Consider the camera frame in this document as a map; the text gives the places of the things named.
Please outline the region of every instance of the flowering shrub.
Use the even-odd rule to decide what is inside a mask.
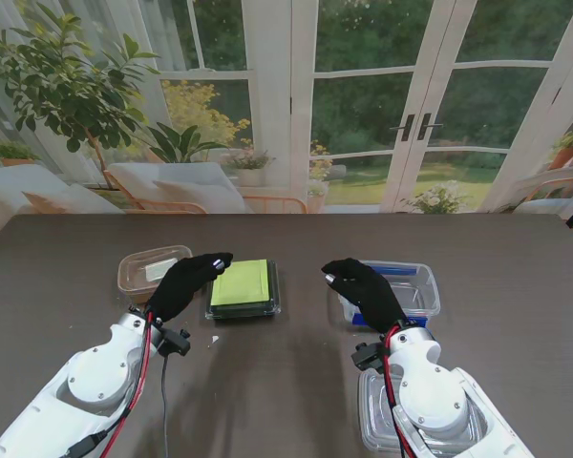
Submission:
[[[328,156],[329,151],[318,140],[312,140],[310,156]],[[333,161],[331,159],[317,159],[309,162],[309,179],[322,181],[329,174]]]
[[[446,215],[466,208],[467,196],[460,192],[458,183],[451,179],[438,183],[407,203],[425,214]]]
[[[256,154],[253,149],[242,150],[236,156],[227,157],[225,164],[232,166],[234,169],[259,170],[274,160],[267,155],[267,151]]]

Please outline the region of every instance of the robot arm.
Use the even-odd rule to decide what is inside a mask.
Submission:
[[[386,337],[359,344],[361,370],[384,373],[402,453],[411,458],[532,458],[475,380],[437,364],[441,347],[431,333],[407,320],[390,284],[358,260],[323,267],[329,286],[357,305],[365,321]]]
[[[109,342],[72,356],[0,437],[0,458],[70,457],[70,447],[116,422],[134,394],[144,329],[141,314],[127,313]],[[155,325],[149,332],[152,356],[162,333]]]
[[[389,349],[385,380],[395,393],[394,422],[413,457],[435,458],[449,447],[456,458],[533,458],[469,374],[437,364],[441,347],[429,331],[399,329]],[[394,373],[400,381],[391,380]]]
[[[165,274],[143,314],[130,309],[111,340],[66,362],[0,437],[0,458],[104,457],[136,405],[148,359],[190,348],[185,331],[163,327],[229,267],[233,255],[183,259]]]

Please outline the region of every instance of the blue-rimmed plastic container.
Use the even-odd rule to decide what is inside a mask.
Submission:
[[[428,265],[384,260],[361,260],[389,281],[401,308],[408,318],[421,326],[439,313],[441,308],[435,277]],[[349,323],[366,326],[356,305],[339,296],[344,307],[344,318]]]

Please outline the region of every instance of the plastic container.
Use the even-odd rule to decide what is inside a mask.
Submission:
[[[400,377],[393,377],[393,390],[398,389],[400,381]],[[359,421],[363,444],[369,450],[400,451],[384,377],[374,370],[359,376]]]
[[[395,399],[399,402],[401,377],[391,375]],[[393,417],[384,385],[384,376],[367,370],[359,376],[359,421],[361,438],[365,447],[372,451],[398,453],[399,439],[394,430]],[[479,442],[487,433],[488,425],[481,411],[471,402],[467,405],[469,421],[457,437],[439,440],[419,430],[427,447],[434,456],[452,457]]]
[[[266,302],[234,303],[232,305],[212,306],[212,286],[207,284],[202,290],[205,304],[205,316],[208,320],[227,320],[233,318],[272,316],[280,313],[280,287],[278,266],[273,260],[267,260],[267,280],[269,281],[269,300]]]
[[[133,303],[146,303],[168,269],[183,258],[191,258],[191,250],[183,245],[165,246],[129,255],[118,265],[118,289]]]
[[[437,315],[441,308],[437,284],[431,268],[425,264],[361,260],[389,281],[401,308],[408,318],[421,326]],[[363,315],[356,305],[339,296],[344,308],[344,319],[352,324],[366,326]]]

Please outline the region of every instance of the grass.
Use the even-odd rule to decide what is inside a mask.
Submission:
[[[467,207],[475,210],[490,190],[498,169],[479,169],[446,162],[423,164],[414,195],[451,179],[468,195]],[[344,179],[329,182],[326,205],[378,204],[386,187],[386,167],[349,167]]]

